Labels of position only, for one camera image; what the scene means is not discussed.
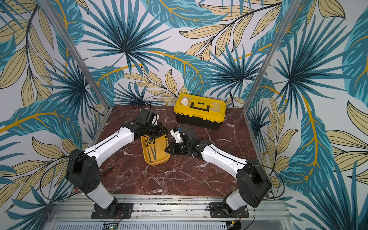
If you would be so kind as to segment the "black file tool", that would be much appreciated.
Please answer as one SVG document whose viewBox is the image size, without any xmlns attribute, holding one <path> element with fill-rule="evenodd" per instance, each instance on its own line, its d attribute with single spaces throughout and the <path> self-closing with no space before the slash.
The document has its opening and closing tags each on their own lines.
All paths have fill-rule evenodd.
<svg viewBox="0 0 368 230">
<path fill-rule="evenodd" d="M 154 160 L 157 160 L 157 152 L 156 152 L 156 146 L 155 146 L 155 139 L 152 140 L 151 142 L 151 151 L 152 151 L 152 156 L 154 158 Z"/>
</svg>

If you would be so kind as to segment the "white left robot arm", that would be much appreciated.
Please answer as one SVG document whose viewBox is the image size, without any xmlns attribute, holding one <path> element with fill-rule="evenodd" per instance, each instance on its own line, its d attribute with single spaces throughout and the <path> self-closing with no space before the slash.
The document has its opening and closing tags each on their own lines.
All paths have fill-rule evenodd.
<svg viewBox="0 0 368 230">
<path fill-rule="evenodd" d="M 150 139 L 167 134 L 161 122 L 157 125 L 128 122 L 103 141 L 84 150 L 75 149 L 68 162 L 66 179 L 80 189 L 97 207 L 115 212 L 117 199 L 101 182 L 100 166 L 124 146 L 142 136 Z"/>
</svg>

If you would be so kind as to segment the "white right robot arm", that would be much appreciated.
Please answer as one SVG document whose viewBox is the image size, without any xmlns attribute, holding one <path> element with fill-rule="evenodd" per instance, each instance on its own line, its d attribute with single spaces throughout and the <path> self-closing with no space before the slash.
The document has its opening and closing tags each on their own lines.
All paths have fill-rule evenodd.
<svg viewBox="0 0 368 230">
<path fill-rule="evenodd" d="M 257 159 L 246 160 L 233 156 L 208 140 L 200 140 L 189 126 L 170 131 L 174 142 L 165 149 L 171 155 L 188 155 L 211 163 L 233 176 L 238 189 L 223 201 L 226 212 L 237 211 L 243 206 L 256 208 L 264 200 L 272 183 Z"/>
</svg>

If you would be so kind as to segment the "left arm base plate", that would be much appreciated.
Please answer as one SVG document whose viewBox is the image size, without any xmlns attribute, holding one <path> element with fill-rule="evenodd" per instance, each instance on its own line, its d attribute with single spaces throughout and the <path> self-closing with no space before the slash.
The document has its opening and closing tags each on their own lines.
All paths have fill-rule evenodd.
<svg viewBox="0 0 368 230">
<path fill-rule="evenodd" d="M 113 202 L 107 209 L 94 204 L 91 219 L 130 219 L 133 211 L 133 203 Z"/>
</svg>

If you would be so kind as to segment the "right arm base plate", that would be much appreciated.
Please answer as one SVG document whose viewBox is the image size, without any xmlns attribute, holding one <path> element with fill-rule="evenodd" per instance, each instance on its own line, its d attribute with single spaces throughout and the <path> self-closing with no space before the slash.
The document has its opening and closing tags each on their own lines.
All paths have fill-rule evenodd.
<svg viewBox="0 0 368 230">
<path fill-rule="evenodd" d="M 210 212 L 211 218 L 248 218 L 249 212 L 247 206 L 242 206 L 237 210 L 232 210 L 224 202 L 212 202 L 206 207 Z"/>
</svg>

